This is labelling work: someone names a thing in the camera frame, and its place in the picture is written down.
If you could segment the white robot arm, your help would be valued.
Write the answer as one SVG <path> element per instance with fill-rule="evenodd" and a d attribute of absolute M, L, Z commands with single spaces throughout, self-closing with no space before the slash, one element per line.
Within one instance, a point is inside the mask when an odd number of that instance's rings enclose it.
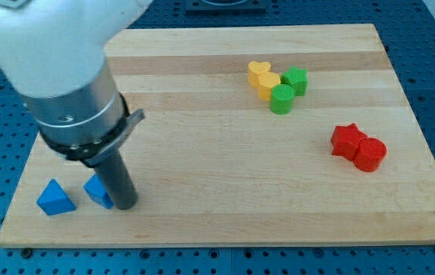
<path fill-rule="evenodd" d="M 144 117 L 117 90 L 107 42 L 141 17 L 143 0 L 0 1 L 0 67 L 48 146 L 88 167 L 117 167 Z"/>

